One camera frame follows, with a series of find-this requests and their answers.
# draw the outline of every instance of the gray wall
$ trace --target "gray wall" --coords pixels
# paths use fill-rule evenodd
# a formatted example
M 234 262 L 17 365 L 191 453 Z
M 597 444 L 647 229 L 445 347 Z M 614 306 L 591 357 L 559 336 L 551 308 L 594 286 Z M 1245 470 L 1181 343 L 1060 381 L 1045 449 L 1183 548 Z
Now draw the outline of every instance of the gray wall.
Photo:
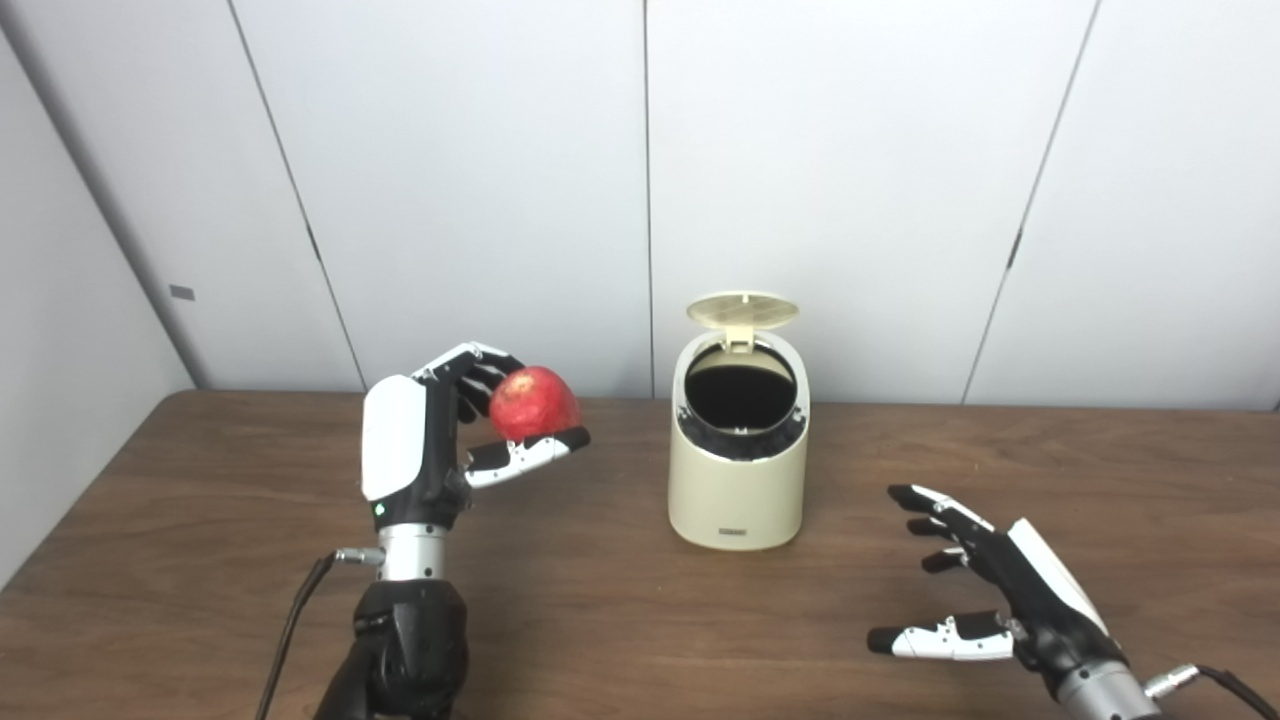
M 0 36 L 0 585 L 138 423 L 191 387 Z
M 650 393 L 637 3 L 236 6 L 366 380 L 474 338 Z
M 769 290 L 823 400 L 959 402 L 1092 0 L 653 3 L 655 365 Z
M 227 4 L 0 1 L 0 20 L 196 379 L 358 389 Z
M 1280 397 L 1280 5 L 1105 1 L 972 402 Z

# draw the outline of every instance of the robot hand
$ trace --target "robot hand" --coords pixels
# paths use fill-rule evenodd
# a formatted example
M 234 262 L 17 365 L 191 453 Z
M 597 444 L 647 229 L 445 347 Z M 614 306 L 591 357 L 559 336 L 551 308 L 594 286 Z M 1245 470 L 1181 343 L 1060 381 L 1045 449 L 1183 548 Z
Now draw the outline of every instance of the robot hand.
M 488 416 L 494 388 L 522 366 L 500 350 L 465 342 L 366 395 L 361 489 L 379 547 L 340 548 L 334 559 L 372 565 L 378 575 L 356 606 L 356 639 L 316 720 L 451 717 L 468 665 L 466 602 L 445 574 L 453 523 L 472 488 L 517 478 L 590 442 L 576 427 L 475 447 L 458 464 L 457 424 Z
M 1161 717 L 1097 609 L 1030 523 L 1021 519 L 998 532 L 940 492 L 891 486 L 888 493 L 904 510 L 925 514 L 908 521 L 913 534 L 956 543 L 925 557 L 927 573 L 969 568 L 1000 589 L 1010 612 L 1007 619 L 992 610 L 928 625 L 876 628 L 867 635 L 873 652 L 960 661 L 1016 657 L 1039 673 L 1050 694 L 1076 720 Z
M 457 423 L 489 415 L 494 388 L 524 365 L 465 342 L 412 375 L 392 375 L 365 397 L 362 491 L 379 530 L 403 523 L 453 527 L 471 488 L 511 480 L 590 442 L 586 428 L 471 448 L 457 462 Z

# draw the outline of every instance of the red apple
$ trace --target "red apple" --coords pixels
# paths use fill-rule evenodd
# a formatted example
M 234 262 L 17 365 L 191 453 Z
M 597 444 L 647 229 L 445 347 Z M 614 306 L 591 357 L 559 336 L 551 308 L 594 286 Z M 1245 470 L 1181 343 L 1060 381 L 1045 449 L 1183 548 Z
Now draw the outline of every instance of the red apple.
M 547 368 L 521 368 L 493 391 L 489 420 L 506 439 L 522 439 L 582 424 L 577 398 Z

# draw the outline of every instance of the cream trash can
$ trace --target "cream trash can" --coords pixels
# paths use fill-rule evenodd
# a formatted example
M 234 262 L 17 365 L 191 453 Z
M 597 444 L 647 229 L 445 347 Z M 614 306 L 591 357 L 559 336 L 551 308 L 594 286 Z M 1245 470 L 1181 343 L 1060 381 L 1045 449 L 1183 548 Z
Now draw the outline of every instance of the cream trash can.
M 716 550 L 764 550 L 800 530 L 809 446 L 809 379 L 800 354 L 764 332 L 791 302 L 763 292 L 712 295 L 689 316 L 714 328 L 676 361 L 671 393 L 671 525 Z

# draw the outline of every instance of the robotic finger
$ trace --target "robotic finger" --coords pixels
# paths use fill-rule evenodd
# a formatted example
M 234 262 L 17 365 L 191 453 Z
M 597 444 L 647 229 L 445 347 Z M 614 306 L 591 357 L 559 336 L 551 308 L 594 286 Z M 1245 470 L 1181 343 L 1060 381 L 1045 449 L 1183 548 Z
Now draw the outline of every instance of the robotic finger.
M 1009 660 L 1014 638 L 995 610 L 951 615 L 936 625 L 873 628 L 867 647 L 881 655 L 979 662 Z
M 467 451 L 471 462 L 465 477 L 472 488 L 513 480 L 525 473 L 568 456 L 591 442 L 586 428 L 579 425 L 522 441 L 492 442 Z
M 924 560 L 920 560 L 920 568 L 931 575 L 937 575 L 938 573 L 946 573 L 955 568 L 968 568 L 969 566 L 969 553 L 964 551 L 963 547 L 948 547 L 940 550 L 933 555 L 927 555 Z
M 996 530 L 991 523 L 983 520 L 973 510 L 960 505 L 950 496 L 923 486 L 890 486 L 888 496 L 902 510 L 929 515 L 929 518 L 916 518 L 908 523 L 908 529 L 913 534 L 938 534 L 961 542 L 961 537 L 965 534 L 979 533 L 982 530 L 992 533 Z M 929 528 L 936 530 L 932 533 L 918 532 L 924 529 L 920 520 L 928 520 Z M 948 533 L 943 534 L 942 528 L 946 528 Z
M 480 342 L 463 342 L 419 368 L 410 379 L 424 387 L 457 391 L 457 419 L 470 424 L 489 416 L 493 391 L 525 364 L 509 354 Z
M 955 542 L 955 538 L 951 536 L 951 529 L 947 528 L 946 523 L 938 520 L 937 518 L 911 518 L 910 520 L 906 521 L 906 529 L 913 536 L 925 537 L 925 538 L 927 537 L 948 538 L 952 542 Z

